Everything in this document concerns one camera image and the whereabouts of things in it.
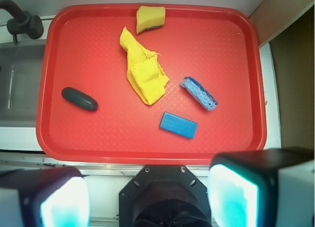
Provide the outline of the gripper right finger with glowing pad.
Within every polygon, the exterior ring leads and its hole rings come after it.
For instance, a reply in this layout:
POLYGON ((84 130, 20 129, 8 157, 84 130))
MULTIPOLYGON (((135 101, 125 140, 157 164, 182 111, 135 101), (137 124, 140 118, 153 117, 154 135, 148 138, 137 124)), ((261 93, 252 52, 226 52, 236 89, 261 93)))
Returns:
POLYGON ((299 147, 216 154, 207 192, 220 227, 312 227, 315 153, 299 147))

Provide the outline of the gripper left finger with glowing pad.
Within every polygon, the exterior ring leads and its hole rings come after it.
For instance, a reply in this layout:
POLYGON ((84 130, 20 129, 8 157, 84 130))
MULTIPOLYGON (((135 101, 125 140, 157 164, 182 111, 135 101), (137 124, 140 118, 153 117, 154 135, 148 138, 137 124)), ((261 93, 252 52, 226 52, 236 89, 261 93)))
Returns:
POLYGON ((1 171, 2 227, 88 227, 90 218, 90 192, 78 169, 1 171))

